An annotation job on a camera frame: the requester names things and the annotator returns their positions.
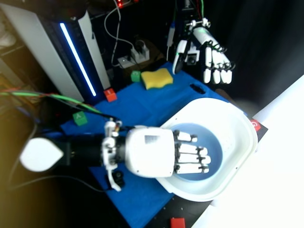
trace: power outlet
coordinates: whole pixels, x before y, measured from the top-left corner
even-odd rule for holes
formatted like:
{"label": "power outlet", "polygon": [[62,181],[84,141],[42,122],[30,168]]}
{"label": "power outlet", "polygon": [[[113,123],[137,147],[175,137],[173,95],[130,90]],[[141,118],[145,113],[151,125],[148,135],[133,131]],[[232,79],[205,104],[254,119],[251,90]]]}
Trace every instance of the power outlet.
{"label": "power outlet", "polygon": [[121,67],[123,69],[131,67],[133,65],[148,61],[150,59],[149,49],[144,45],[142,49],[142,53],[137,52],[135,49],[131,49],[132,58],[128,60],[128,56],[124,56],[118,59]]}

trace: yellow sponge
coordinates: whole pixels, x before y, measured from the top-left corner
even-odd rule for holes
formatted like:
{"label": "yellow sponge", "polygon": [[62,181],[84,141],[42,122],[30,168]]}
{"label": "yellow sponge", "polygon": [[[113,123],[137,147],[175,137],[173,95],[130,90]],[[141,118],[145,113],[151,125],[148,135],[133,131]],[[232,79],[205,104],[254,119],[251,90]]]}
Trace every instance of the yellow sponge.
{"label": "yellow sponge", "polygon": [[173,83],[173,77],[166,68],[154,72],[142,72],[142,79],[146,89],[163,88],[165,85]]}

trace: blue bowl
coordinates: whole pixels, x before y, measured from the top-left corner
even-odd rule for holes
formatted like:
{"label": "blue bowl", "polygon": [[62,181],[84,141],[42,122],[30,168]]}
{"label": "blue bowl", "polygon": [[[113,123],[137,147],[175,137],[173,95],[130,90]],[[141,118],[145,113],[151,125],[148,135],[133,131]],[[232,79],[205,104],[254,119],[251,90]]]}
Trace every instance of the blue bowl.
{"label": "blue bowl", "polygon": [[181,132],[197,135],[198,141],[189,144],[206,147],[208,149],[208,155],[211,157],[208,173],[176,174],[179,178],[187,181],[200,181],[211,177],[219,170],[223,161],[223,151],[218,139],[211,131],[193,123],[178,124],[172,127],[172,130],[179,130]]}

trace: glowing light bar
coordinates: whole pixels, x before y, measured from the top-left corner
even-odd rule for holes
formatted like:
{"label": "glowing light bar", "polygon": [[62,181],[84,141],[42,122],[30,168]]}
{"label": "glowing light bar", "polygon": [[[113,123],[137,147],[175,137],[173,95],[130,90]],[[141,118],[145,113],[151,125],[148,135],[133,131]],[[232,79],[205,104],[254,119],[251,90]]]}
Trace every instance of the glowing light bar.
{"label": "glowing light bar", "polygon": [[77,51],[76,51],[76,49],[74,47],[74,44],[73,44],[73,42],[71,40],[71,37],[70,37],[69,33],[67,32],[66,26],[64,25],[64,23],[60,23],[60,27],[61,27],[61,30],[63,31],[63,34],[66,37],[67,43],[69,44],[69,46],[70,46],[70,48],[71,48],[71,50],[73,52],[73,55],[74,55],[74,57],[75,57],[78,65],[79,65],[79,68],[80,68],[80,70],[81,70],[81,72],[82,72],[82,74],[83,74],[83,76],[85,78],[85,81],[86,81],[87,85],[89,86],[89,88],[91,90],[92,95],[96,96],[96,92],[95,92],[95,90],[94,90],[94,88],[92,86],[92,83],[91,83],[88,75],[86,74],[86,70],[85,70],[84,66],[82,65],[82,62],[81,62],[81,60],[80,60],[80,58],[78,56],[78,53],[77,53]]}

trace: blue tablecloth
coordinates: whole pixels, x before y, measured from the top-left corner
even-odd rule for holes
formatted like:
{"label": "blue tablecloth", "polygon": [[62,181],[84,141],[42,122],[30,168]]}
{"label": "blue tablecloth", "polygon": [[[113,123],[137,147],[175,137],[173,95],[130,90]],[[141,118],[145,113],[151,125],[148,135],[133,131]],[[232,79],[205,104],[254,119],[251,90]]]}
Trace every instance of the blue tablecloth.
{"label": "blue tablecloth", "polygon": [[[166,63],[162,67],[167,68],[174,77],[173,84],[161,89],[146,90],[142,83],[133,83],[117,93],[116,101],[110,103],[102,101],[95,107],[105,114],[120,118],[124,125],[161,126],[194,99],[212,97],[226,101],[185,72],[173,75],[171,63]],[[190,84],[199,86],[205,94],[194,91]],[[86,125],[76,126],[70,121],[62,126],[64,131],[75,135],[104,132],[104,120],[100,116],[94,114],[86,114],[86,116],[88,119]],[[125,186],[121,192],[112,190],[106,194],[132,228],[142,228],[173,195],[168,193],[156,179],[135,176],[123,164],[118,166],[118,170],[124,174]],[[91,171],[106,189],[105,169],[92,167]]]}

